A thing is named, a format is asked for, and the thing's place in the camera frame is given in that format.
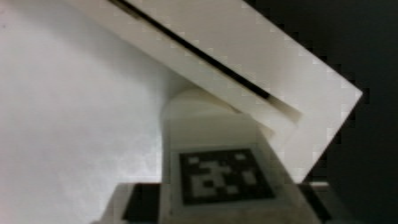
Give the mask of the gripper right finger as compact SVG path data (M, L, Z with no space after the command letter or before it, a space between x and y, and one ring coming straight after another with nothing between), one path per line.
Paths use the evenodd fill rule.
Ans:
M322 224L356 224L356 218L327 182L306 184L306 197Z

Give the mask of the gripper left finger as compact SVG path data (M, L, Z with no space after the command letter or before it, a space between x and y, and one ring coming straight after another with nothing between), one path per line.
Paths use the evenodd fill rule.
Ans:
M133 187L133 183L117 184L103 214L91 224L130 224L130 221L125 218L125 212L133 194Z

